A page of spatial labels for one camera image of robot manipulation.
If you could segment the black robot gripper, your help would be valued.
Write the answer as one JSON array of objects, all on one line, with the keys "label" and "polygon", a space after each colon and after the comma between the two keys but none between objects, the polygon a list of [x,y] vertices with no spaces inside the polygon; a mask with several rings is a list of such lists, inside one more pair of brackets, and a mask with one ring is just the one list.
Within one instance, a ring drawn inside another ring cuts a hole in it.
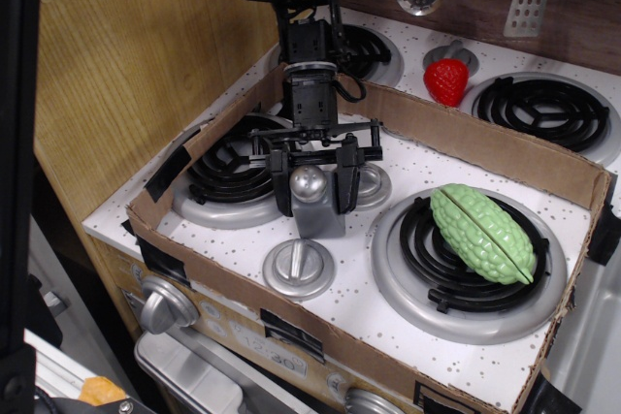
[{"label": "black robot gripper", "polygon": [[356,97],[344,88],[336,74],[334,69],[286,69],[282,87],[292,126],[254,129],[249,133],[253,146],[249,165],[270,170],[278,210],[285,216],[293,215],[291,168],[337,165],[338,209],[340,214],[346,214],[357,204],[360,165],[383,158],[380,122],[339,122],[338,98],[359,103],[366,98],[367,89],[364,82],[354,78],[360,90]]}]

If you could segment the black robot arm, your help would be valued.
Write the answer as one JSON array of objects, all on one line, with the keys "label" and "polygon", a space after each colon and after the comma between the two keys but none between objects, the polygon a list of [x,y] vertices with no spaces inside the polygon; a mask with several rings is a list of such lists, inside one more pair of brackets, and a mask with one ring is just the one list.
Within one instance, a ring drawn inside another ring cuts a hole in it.
[{"label": "black robot arm", "polygon": [[265,167],[272,178],[278,210],[291,216],[295,169],[307,165],[333,165],[334,205],[339,214],[357,206],[360,169],[379,160],[379,127],[365,124],[371,133],[369,147],[359,145],[358,124],[338,121],[339,98],[358,103],[367,96],[365,83],[356,79],[358,95],[350,94],[338,75],[347,71],[350,54],[345,48],[339,0],[249,0],[270,4],[278,23],[280,59],[284,63],[283,104],[292,120],[289,129],[250,132],[254,154],[251,163]]}]

